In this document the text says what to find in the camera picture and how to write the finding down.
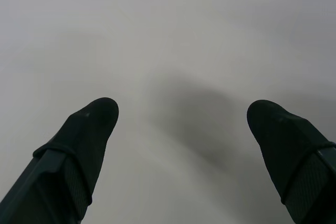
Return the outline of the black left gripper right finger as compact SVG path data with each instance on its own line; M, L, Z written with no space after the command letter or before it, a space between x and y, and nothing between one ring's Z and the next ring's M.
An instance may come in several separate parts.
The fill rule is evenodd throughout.
M249 106L247 122L294 223L335 223L335 143L268 100Z

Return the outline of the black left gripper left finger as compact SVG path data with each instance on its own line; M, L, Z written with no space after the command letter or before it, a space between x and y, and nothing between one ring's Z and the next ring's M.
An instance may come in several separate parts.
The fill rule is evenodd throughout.
M81 223L118 116L111 98L96 99L70 115L33 152L1 201L1 223Z

